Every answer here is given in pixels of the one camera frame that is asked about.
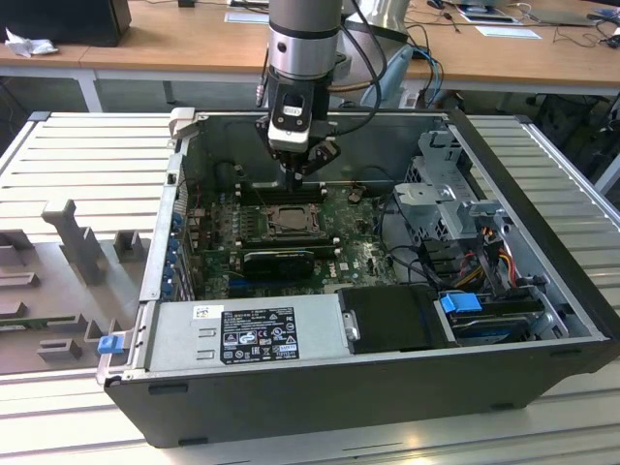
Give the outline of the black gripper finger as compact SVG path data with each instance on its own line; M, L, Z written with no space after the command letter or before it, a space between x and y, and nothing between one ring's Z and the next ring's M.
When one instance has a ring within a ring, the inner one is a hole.
M305 177L325 167L340 155L341 148L334 139L319 142L305 157L294 162L294 188L300 188Z
M277 161L280 165L281 172L284 176L283 184L286 188L295 188L295 171L293 170L291 161L291 153L282 149L274 148L268 138L269 116L264 115L255 121L256 132L263 142L264 148L270 157Z

